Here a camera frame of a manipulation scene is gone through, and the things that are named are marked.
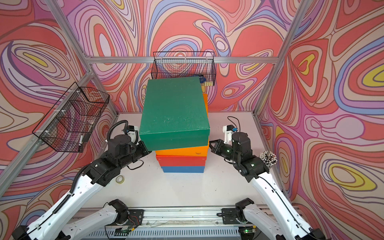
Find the orange shoebox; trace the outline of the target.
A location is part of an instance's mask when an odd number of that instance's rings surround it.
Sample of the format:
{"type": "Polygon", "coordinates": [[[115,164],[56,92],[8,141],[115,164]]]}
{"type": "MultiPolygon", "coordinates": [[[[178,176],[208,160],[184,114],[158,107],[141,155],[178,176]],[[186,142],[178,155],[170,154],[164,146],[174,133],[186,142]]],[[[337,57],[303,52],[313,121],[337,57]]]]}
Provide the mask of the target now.
{"type": "Polygon", "coordinates": [[[206,157],[209,149],[209,143],[201,147],[181,148],[172,150],[159,150],[156,151],[158,156],[192,156],[192,157],[206,157]]]}

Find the red shoebox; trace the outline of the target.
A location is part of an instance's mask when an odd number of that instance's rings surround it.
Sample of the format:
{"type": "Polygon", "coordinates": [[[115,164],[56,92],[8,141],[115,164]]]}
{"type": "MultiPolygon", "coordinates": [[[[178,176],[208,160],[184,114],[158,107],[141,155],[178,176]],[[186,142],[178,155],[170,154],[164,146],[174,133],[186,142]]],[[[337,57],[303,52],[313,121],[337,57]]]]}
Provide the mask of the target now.
{"type": "Polygon", "coordinates": [[[161,167],[201,167],[206,165],[207,157],[156,155],[156,159],[161,167]]]}

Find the blue shoebox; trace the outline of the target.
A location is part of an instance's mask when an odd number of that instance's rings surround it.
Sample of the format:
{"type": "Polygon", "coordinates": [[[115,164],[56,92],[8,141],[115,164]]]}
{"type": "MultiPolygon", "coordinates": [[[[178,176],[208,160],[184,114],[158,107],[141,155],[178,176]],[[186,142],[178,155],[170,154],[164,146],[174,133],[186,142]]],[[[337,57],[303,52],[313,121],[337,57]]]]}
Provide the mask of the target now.
{"type": "Polygon", "coordinates": [[[203,173],[205,166],[172,166],[162,167],[164,173],[203,173]]]}

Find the green shoebox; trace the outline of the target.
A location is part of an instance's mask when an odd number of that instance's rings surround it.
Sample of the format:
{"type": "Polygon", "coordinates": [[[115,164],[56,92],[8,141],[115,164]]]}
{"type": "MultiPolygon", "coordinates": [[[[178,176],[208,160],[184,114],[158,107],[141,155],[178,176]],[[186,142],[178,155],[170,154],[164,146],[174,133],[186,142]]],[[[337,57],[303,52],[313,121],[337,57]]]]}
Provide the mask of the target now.
{"type": "Polygon", "coordinates": [[[149,151],[203,147],[209,135],[199,77],[148,80],[139,136],[149,151]]]}

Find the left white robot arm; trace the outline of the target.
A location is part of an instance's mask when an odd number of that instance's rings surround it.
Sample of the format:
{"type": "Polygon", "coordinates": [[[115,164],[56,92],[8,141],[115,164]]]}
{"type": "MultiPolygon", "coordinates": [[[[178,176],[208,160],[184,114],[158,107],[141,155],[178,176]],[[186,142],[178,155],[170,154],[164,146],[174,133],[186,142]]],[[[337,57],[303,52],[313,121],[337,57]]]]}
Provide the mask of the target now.
{"type": "Polygon", "coordinates": [[[107,142],[108,150],[77,173],[65,196],[40,218],[13,231],[15,240],[78,240],[102,226],[128,222],[128,207],[116,199],[81,221],[68,223],[92,196],[120,175],[122,168],[150,154],[142,141],[135,144],[129,135],[107,138],[107,142]]]}

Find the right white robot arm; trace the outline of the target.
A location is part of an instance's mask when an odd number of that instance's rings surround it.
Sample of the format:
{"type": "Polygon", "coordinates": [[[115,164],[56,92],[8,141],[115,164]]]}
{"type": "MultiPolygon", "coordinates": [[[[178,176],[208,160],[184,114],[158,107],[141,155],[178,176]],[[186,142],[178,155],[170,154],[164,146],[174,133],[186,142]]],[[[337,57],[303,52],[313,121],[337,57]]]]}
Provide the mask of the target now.
{"type": "Polygon", "coordinates": [[[249,198],[235,204],[236,220],[251,223],[270,240],[324,240],[321,229],[314,229],[285,197],[270,169],[277,163],[274,153],[253,154],[248,134],[235,132],[228,141],[209,142],[211,152],[230,163],[265,200],[273,216],[269,217],[249,198]]]}

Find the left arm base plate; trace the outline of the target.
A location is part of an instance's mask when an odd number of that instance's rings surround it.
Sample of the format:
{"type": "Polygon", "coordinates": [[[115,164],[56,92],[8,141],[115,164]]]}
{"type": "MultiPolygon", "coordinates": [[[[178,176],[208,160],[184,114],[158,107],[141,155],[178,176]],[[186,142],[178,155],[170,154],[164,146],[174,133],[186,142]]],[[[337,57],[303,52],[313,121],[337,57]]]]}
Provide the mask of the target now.
{"type": "Polygon", "coordinates": [[[143,209],[128,209],[118,212],[117,218],[115,220],[116,225],[140,226],[144,219],[144,210],[143,209]]]}

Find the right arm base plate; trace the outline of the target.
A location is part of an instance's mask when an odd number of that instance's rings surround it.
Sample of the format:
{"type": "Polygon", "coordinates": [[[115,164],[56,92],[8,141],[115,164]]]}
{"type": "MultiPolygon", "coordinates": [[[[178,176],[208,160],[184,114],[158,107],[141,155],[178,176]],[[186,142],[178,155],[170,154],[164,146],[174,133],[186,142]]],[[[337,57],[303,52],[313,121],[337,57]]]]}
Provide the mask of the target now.
{"type": "Polygon", "coordinates": [[[217,213],[217,217],[222,218],[224,225],[251,225],[244,215],[237,208],[222,208],[221,212],[217,213]]]}

